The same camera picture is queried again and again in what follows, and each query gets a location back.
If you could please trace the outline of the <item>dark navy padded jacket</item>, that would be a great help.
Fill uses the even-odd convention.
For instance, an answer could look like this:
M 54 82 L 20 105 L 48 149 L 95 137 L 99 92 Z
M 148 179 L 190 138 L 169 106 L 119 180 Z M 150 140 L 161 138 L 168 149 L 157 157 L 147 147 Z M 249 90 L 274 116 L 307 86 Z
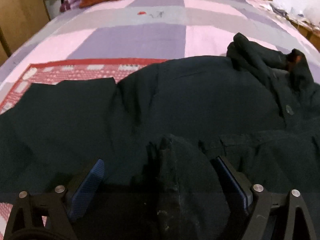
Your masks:
M 31 85 L 1 115 L 1 201 L 102 159 L 77 239 L 235 239 L 218 156 L 270 192 L 300 191 L 319 239 L 319 84 L 301 51 L 236 34 L 225 56 Z

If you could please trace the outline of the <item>red patterned mat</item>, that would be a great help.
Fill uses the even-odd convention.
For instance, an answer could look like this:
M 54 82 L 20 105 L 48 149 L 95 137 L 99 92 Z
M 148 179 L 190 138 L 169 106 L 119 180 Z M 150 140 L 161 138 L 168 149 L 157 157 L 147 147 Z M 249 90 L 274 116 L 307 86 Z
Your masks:
M 164 59 L 83 59 L 30 64 L 14 82 L 1 90 L 1 114 L 16 105 L 33 84 L 56 85 L 62 81 L 113 78 L 119 82 L 128 75 Z

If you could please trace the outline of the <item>wooden nightstand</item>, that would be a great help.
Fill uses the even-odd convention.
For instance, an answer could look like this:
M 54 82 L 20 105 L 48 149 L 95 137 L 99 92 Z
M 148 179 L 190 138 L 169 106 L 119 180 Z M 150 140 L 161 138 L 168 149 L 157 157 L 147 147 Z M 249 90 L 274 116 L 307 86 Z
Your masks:
M 317 50 L 319 50 L 319 29 L 310 24 L 289 19 L 289 22 L 302 34 Z

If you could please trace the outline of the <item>pink purple checkered bedsheet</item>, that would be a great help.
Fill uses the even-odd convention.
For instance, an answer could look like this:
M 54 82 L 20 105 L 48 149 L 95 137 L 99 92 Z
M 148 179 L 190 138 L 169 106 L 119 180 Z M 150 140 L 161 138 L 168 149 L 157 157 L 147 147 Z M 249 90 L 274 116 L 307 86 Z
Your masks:
M 223 55 L 236 33 L 270 49 L 301 50 L 319 80 L 319 52 L 264 0 L 119 0 L 57 16 L 1 68 L 1 98 L 31 64 L 70 59 Z

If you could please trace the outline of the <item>wooden wardrobe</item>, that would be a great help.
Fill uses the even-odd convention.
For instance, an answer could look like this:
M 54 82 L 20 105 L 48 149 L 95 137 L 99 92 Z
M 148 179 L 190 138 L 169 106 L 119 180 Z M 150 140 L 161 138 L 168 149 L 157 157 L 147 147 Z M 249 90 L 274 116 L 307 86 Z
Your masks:
M 44 0 L 0 0 L 1 64 L 48 22 Z

